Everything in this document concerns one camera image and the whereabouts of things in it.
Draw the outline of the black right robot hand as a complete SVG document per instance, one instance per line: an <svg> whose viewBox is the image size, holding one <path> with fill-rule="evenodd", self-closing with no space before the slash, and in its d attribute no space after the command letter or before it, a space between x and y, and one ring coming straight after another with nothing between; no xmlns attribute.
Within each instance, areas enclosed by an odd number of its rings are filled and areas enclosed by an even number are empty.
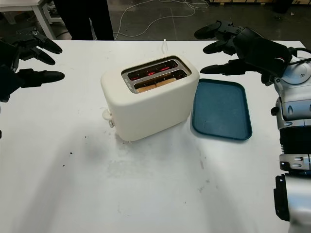
<svg viewBox="0 0 311 233"><path fill-rule="evenodd" d="M272 85L272 76L254 65L247 64L245 58L251 44L257 38L263 38L258 32L248 27L235 27L232 22L217 20L213 24L198 29L195 38L203 40L217 38L217 41L204 47L205 54L224 52L228 55L237 54L238 59L230 60L223 65L211 65L201 69L202 74L223 74L226 76L243 75L247 71L261 74L261 82L266 86Z"/></svg>

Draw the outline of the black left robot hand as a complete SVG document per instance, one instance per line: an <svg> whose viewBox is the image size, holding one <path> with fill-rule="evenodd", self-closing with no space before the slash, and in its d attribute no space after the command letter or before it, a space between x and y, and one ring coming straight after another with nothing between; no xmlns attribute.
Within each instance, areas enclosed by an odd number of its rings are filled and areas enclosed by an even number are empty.
<svg viewBox="0 0 311 233"><path fill-rule="evenodd" d="M19 61L37 59L48 65L55 65L46 52L61 54L62 49L51 39L42 35L36 27L18 30L15 34L0 39L0 72L4 81L21 88L39 87L64 79L59 71L34 71L32 68L18 69Z"/></svg>

